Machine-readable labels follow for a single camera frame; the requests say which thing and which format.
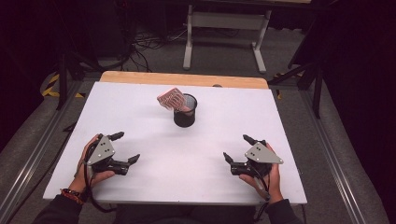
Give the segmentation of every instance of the black mesh cup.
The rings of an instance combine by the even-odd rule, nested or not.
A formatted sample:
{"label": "black mesh cup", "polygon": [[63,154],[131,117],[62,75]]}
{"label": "black mesh cup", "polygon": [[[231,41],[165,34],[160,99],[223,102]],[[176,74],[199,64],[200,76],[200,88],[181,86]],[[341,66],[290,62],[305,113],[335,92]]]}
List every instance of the black mesh cup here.
{"label": "black mesh cup", "polygon": [[198,106],[198,102],[190,94],[183,93],[186,99],[186,107],[189,111],[174,111],[174,121],[175,124],[182,128],[188,128],[195,122],[195,109]]}

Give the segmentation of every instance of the sleeve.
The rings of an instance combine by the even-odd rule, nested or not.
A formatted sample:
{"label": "sleeve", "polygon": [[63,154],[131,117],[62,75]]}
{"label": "sleeve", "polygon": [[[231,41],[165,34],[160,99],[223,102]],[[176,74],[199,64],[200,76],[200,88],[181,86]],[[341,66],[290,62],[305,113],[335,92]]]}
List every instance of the sleeve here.
{"label": "sleeve", "polygon": [[35,218],[33,224],[78,224],[82,205],[57,195]]}
{"label": "sleeve", "polygon": [[265,212],[268,214],[271,224],[303,224],[294,214],[287,199],[269,205]]}

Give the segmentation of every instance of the white table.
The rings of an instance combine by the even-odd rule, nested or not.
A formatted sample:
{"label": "white table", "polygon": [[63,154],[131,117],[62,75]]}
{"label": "white table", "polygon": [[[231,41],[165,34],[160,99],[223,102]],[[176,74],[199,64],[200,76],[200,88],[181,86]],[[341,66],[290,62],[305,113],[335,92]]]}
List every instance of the white table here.
{"label": "white table", "polygon": [[278,115],[273,94],[263,89],[177,86],[198,101],[190,128],[173,122],[157,95],[171,85],[94,84],[64,153],[44,193],[51,200],[73,179],[83,147],[97,133],[125,135],[113,142],[114,160],[140,154],[126,176],[94,188],[103,203],[239,204],[261,202],[257,192],[231,175],[223,152],[246,161],[242,134],[267,140],[284,160],[281,190],[291,203],[306,203],[304,189]]}

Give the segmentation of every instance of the wooden table edge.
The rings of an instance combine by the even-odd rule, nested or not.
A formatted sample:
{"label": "wooden table edge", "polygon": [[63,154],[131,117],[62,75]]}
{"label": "wooden table edge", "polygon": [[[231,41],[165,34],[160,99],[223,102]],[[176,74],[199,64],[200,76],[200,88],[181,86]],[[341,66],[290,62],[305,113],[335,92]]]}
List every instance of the wooden table edge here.
{"label": "wooden table edge", "polygon": [[220,85],[225,88],[269,89],[267,81],[261,77],[224,77],[171,73],[106,71],[102,74],[100,82],[206,87]]}

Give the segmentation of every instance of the human hand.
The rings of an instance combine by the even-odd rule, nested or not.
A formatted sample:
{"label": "human hand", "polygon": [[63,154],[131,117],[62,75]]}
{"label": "human hand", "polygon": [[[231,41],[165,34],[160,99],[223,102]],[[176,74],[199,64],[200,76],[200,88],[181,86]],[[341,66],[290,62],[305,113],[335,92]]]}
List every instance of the human hand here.
{"label": "human hand", "polygon": [[[76,172],[76,176],[73,180],[73,182],[70,184],[69,189],[74,190],[76,192],[82,193],[85,190],[85,179],[84,179],[84,158],[85,158],[85,154],[87,153],[87,150],[90,146],[90,144],[92,144],[94,141],[96,141],[98,138],[98,134],[91,139],[91,141],[84,147],[84,151],[81,154],[81,158],[79,159],[78,162],[78,171]],[[102,173],[97,173],[95,174],[95,176],[93,177],[92,183],[91,183],[91,187],[93,187],[95,184],[106,180],[108,178],[110,178],[111,176],[115,175],[115,173],[113,171],[104,171]]]}
{"label": "human hand", "polygon": [[[267,143],[266,145],[268,149],[271,151],[274,151],[271,146]],[[259,194],[262,196],[264,199],[266,198],[266,195],[262,190],[259,188],[259,186],[256,184],[256,181],[254,180],[253,177],[250,175],[240,175],[240,179],[248,183],[251,187],[253,187]],[[276,203],[281,200],[283,200],[282,193],[280,192],[280,174],[279,174],[279,164],[274,163],[272,165],[272,169],[270,174],[266,175],[263,177],[265,184],[268,186],[268,179],[270,179],[270,186],[269,186],[269,194],[271,195],[271,199],[269,201],[269,204],[271,203]]]}

